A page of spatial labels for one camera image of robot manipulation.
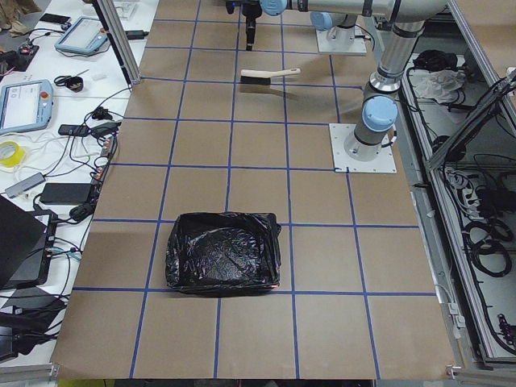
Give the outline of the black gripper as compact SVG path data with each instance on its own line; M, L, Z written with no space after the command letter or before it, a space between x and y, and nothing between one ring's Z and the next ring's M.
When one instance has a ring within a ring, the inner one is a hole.
M242 14L246 23L246 51L251 51L255 43L256 20L262 15L262 8L259 3L244 3Z

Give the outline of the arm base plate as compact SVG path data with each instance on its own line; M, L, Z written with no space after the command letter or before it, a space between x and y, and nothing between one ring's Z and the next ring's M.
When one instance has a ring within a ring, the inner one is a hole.
M388 134L380 144L370 146L360 143L355 137L355 124L330 123L328 127L336 173L397 172Z
M364 38L359 37L361 32L358 26L316 31L318 51L329 55L365 56L367 48Z

